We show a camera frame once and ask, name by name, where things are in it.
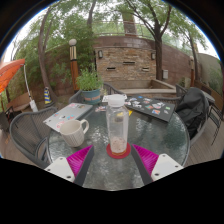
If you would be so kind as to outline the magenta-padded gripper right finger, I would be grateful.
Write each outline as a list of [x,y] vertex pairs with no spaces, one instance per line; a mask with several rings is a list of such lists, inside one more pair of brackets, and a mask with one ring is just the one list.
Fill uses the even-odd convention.
[[131,146],[131,154],[145,185],[182,169],[182,166],[167,154],[158,155],[135,144]]

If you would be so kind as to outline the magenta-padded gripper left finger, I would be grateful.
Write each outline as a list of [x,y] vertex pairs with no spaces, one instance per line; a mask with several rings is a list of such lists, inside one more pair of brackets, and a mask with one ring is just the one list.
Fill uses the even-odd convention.
[[67,158],[57,158],[46,168],[46,171],[82,186],[93,156],[94,146],[90,145]]

